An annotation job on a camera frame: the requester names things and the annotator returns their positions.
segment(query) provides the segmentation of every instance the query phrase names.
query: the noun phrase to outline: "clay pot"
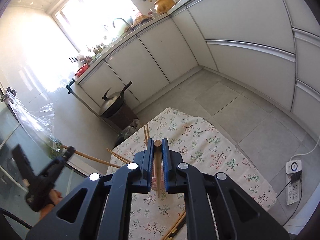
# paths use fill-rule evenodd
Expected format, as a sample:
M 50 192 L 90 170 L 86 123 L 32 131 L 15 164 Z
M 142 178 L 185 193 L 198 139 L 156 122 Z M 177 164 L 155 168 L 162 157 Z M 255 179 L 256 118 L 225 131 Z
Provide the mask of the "clay pot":
M 157 13 L 161 15 L 169 11 L 175 4 L 174 0 L 156 0 L 154 5 Z

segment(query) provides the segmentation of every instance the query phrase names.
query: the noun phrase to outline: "wall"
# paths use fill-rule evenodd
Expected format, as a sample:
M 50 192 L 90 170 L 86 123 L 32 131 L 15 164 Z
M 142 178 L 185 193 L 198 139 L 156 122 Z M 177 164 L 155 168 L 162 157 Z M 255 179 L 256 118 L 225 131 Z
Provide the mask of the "wall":
M 150 8 L 154 7 L 154 3 L 156 0 L 152 0 L 151 2 L 149 0 L 142 1 L 142 0 L 131 0 L 134 5 L 138 8 L 138 10 L 144 14 L 147 15 L 150 12 Z
M 2 90 L 2 92 L 4 93 L 6 87 L 8 87 L 8 81 L 5 78 L 1 68 L 0 68 L 0 89 Z
M 68 58 L 76 56 L 77 51 L 53 19 L 40 10 L 8 7 L 0 18 L 0 51 L 0 70 L 5 76 L 0 75 L 0 81 L 7 80 L 17 90 L 26 109 L 38 111 L 53 103 L 55 136 L 65 145 L 108 161 L 110 154 L 105 149 L 113 147 L 117 134 L 68 95 L 65 85 L 78 70 L 77 63 Z M 93 105 L 88 96 L 85 99 Z M 73 158 L 79 168 L 83 161 L 91 166 L 83 163 L 86 173 L 107 171 L 103 164 Z

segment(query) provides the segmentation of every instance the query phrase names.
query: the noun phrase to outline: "glass door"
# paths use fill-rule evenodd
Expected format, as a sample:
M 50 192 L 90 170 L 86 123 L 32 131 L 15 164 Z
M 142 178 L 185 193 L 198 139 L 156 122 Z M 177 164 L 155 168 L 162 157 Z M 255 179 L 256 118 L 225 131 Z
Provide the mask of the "glass door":
M 27 188 L 24 186 L 19 170 L 12 159 L 11 150 L 17 144 L 21 145 L 35 174 L 38 174 L 50 162 L 50 158 L 29 137 L 6 103 L 0 102 L 0 207 L 34 226 L 39 220 L 39 213 L 32 211 L 26 204 L 24 196 Z M 74 170 L 71 166 L 66 166 L 56 181 L 55 188 L 62 193 L 62 196 L 66 196 L 84 178 L 85 175 Z M 25 239 L 28 229 L 14 220 L 6 218 L 19 236 Z

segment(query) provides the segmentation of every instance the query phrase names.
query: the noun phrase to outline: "faucet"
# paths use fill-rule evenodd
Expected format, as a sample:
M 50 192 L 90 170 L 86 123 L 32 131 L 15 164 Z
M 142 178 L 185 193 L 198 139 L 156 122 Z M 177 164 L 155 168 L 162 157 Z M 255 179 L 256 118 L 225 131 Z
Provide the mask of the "faucet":
M 124 19 L 122 19 L 122 18 L 116 18 L 116 19 L 123 20 L 123 21 L 124 21 L 124 23 L 129 27 L 129 30 L 133 31 L 133 28 L 130 26 L 130 24 L 129 24 L 129 23 L 127 23 L 127 21 L 126 21 L 126 20 L 124 20 Z M 114 28 L 115 28 L 115 20 L 116 20 L 116 19 L 114 19 L 114 20 L 113 20 L 113 22 L 112 22 L 112 25 L 113 25 L 113 27 L 114 27 Z

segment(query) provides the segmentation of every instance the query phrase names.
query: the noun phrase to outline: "hand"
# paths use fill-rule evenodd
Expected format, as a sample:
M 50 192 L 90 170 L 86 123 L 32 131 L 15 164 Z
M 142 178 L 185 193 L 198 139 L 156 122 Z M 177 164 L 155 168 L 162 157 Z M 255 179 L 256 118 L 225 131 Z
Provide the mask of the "hand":
M 57 205 L 63 199 L 61 197 L 61 192 L 59 192 L 55 189 L 52 189 L 49 192 L 49 197 L 52 200 L 52 202 L 54 203 L 54 205 L 48 204 L 42 210 L 40 210 L 40 219 L 39 220 L 41 220 L 46 214 L 48 214 L 54 208 L 54 206 Z

